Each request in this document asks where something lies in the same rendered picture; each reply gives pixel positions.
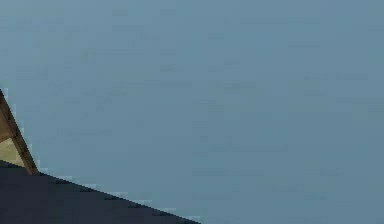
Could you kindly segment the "brown wooden door frame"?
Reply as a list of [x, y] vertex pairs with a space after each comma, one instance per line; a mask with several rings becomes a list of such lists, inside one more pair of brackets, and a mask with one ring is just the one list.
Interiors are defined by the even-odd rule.
[[28, 149], [4, 93], [0, 90], [0, 161], [24, 168], [29, 174], [39, 170]]

